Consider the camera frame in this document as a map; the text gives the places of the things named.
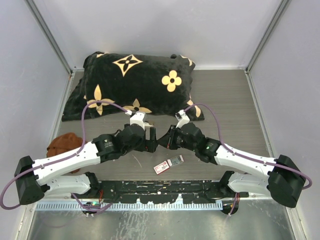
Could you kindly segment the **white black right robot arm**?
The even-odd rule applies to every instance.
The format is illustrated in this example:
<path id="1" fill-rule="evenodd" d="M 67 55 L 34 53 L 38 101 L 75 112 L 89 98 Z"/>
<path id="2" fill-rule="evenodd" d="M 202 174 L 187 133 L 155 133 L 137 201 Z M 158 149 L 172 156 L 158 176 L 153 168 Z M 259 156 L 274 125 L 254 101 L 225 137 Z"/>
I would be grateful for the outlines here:
<path id="1" fill-rule="evenodd" d="M 171 125 L 157 142 L 170 150 L 190 150 L 205 163 L 240 170 L 241 173 L 228 175 L 226 185 L 229 189 L 235 193 L 265 195 L 288 208 L 297 206 L 306 182 L 306 177 L 288 156 L 263 157 L 235 149 L 206 137 L 193 123 L 182 127 Z"/>

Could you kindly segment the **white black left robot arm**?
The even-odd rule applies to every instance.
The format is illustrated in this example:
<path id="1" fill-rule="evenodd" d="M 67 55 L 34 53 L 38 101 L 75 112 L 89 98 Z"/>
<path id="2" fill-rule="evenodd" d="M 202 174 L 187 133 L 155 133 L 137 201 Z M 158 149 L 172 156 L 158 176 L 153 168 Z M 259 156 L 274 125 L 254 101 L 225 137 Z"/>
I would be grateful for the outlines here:
<path id="1" fill-rule="evenodd" d="M 81 180 L 62 176 L 76 169 L 117 160 L 131 151 L 153 153 L 157 146 L 154 127 L 144 130 L 137 124 L 126 124 L 123 130 L 101 134 L 83 147 L 53 157 L 36 160 L 29 155 L 22 157 L 14 173 L 19 204 L 29 205 L 55 193 L 95 195 L 99 183 L 93 174 L 86 173 Z"/>

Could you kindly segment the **red white staple box sleeve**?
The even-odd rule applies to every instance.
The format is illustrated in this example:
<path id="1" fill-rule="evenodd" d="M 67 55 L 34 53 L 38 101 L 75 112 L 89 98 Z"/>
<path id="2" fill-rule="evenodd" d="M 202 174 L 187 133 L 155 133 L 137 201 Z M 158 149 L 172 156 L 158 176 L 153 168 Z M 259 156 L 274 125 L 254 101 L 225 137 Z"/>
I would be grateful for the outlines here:
<path id="1" fill-rule="evenodd" d="M 153 169 L 157 175 L 167 171 L 170 168 L 170 165 L 167 161 L 163 161 L 162 163 L 156 165 Z"/>

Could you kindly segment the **staple box tray with staples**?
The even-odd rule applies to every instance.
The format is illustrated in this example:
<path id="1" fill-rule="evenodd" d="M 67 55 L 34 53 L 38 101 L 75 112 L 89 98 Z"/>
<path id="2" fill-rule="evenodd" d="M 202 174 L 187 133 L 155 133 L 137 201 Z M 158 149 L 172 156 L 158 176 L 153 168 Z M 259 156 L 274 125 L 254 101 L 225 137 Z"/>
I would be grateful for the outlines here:
<path id="1" fill-rule="evenodd" d="M 170 167 L 173 167 L 173 166 L 182 164 L 184 162 L 184 159 L 182 155 L 177 155 L 175 157 L 168 159 L 167 162 Z"/>

